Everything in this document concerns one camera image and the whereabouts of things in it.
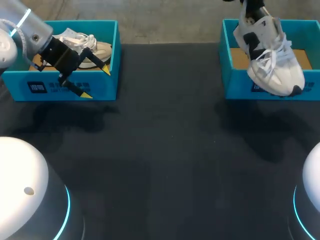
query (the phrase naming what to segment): black shoe stripe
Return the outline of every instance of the black shoe stripe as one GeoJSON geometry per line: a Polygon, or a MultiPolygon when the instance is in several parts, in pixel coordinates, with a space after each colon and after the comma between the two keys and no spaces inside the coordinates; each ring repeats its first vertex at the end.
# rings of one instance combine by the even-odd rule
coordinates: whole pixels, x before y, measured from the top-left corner
{"type": "Polygon", "coordinates": [[[254,32],[247,33],[243,36],[245,44],[249,46],[250,59],[257,59],[266,49],[255,50],[260,41],[254,32]]]}

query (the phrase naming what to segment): cardboard insert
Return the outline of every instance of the cardboard insert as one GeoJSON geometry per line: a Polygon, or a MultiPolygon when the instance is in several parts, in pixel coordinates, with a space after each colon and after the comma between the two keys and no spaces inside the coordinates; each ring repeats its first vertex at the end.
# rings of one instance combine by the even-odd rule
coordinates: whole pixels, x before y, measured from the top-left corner
{"type": "MultiPolygon", "coordinates": [[[[249,58],[241,48],[230,48],[232,63],[235,69],[247,69],[249,67],[249,58]]],[[[296,59],[303,70],[312,70],[310,61],[305,50],[294,49],[293,50],[296,59]]]]}

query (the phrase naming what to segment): robotic arm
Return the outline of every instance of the robotic arm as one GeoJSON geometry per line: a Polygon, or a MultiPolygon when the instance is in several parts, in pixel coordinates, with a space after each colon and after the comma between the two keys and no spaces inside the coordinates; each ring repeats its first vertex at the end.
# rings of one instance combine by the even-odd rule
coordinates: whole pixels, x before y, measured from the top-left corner
{"type": "Polygon", "coordinates": [[[88,58],[109,74],[107,66],[96,57],[89,48],[79,55],[63,42],[53,37],[53,29],[36,16],[31,9],[19,0],[0,0],[0,75],[17,58],[17,47],[28,64],[42,71],[46,64],[51,64],[60,72],[58,81],[82,98],[92,98],[81,88],[68,81],[68,77],[88,58]],[[28,56],[39,54],[43,60],[41,66],[33,63],[28,56]]]}

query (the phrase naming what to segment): glowing blue ring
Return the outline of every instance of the glowing blue ring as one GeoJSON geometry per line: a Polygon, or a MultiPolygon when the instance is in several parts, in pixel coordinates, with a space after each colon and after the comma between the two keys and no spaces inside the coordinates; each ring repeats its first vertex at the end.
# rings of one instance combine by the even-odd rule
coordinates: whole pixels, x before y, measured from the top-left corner
{"type": "Polygon", "coordinates": [[[69,214],[70,214],[70,195],[69,195],[69,192],[68,192],[68,189],[67,189],[66,186],[65,186],[65,190],[66,190],[66,194],[68,196],[68,209],[66,211],[66,216],[65,216],[64,222],[62,224],[62,227],[61,227],[60,231],[58,232],[58,234],[55,236],[55,238],[53,240],[58,240],[58,238],[60,237],[60,235],[64,231],[64,229],[66,227],[66,224],[67,224],[67,221],[68,221],[68,218],[69,218],[69,214]]]}
{"type": "MultiPolygon", "coordinates": [[[[18,28],[21,27],[21,25],[24,23],[24,21],[27,19],[27,17],[29,16],[30,13],[31,13],[31,9],[29,8],[29,9],[25,12],[25,14],[24,14],[24,16],[21,18],[21,20],[18,22],[18,24],[16,25],[18,28]]],[[[10,33],[10,37],[12,37],[13,35],[15,35],[16,31],[17,31],[16,29],[13,29],[12,32],[10,33]]]]}
{"type": "Polygon", "coordinates": [[[296,209],[296,190],[297,190],[297,187],[295,187],[294,189],[294,194],[293,194],[293,208],[294,208],[294,212],[295,212],[295,215],[296,215],[296,218],[298,219],[301,227],[303,228],[303,230],[306,232],[306,234],[308,234],[308,236],[312,239],[312,240],[316,240],[308,231],[307,229],[305,228],[305,226],[302,224],[302,222],[300,221],[300,218],[298,216],[298,213],[297,213],[297,209],[296,209]]]}

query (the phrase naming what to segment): shoe box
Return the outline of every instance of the shoe box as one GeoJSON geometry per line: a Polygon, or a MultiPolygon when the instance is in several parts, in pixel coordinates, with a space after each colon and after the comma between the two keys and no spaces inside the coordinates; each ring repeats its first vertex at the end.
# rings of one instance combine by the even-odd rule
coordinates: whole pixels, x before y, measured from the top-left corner
{"type": "MultiPolygon", "coordinates": [[[[57,35],[71,28],[78,33],[93,34],[99,42],[112,44],[108,65],[110,76],[99,68],[78,69],[69,76],[69,81],[82,88],[93,98],[79,97],[58,83],[59,72],[46,67],[39,72],[30,67],[18,51],[15,64],[2,74],[3,81],[17,102],[34,101],[114,101],[117,98],[118,76],[121,62],[121,42],[118,22],[113,20],[47,21],[57,35]]],[[[33,58],[41,65],[40,56],[33,58]]]]}
{"type": "Polygon", "coordinates": [[[226,99],[320,101],[320,24],[316,20],[281,20],[287,39],[301,65],[305,87],[301,95],[279,97],[259,88],[249,78],[250,60],[239,48],[233,31],[237,19],[224,19],[219,43],[219,60],[226,99]]]}

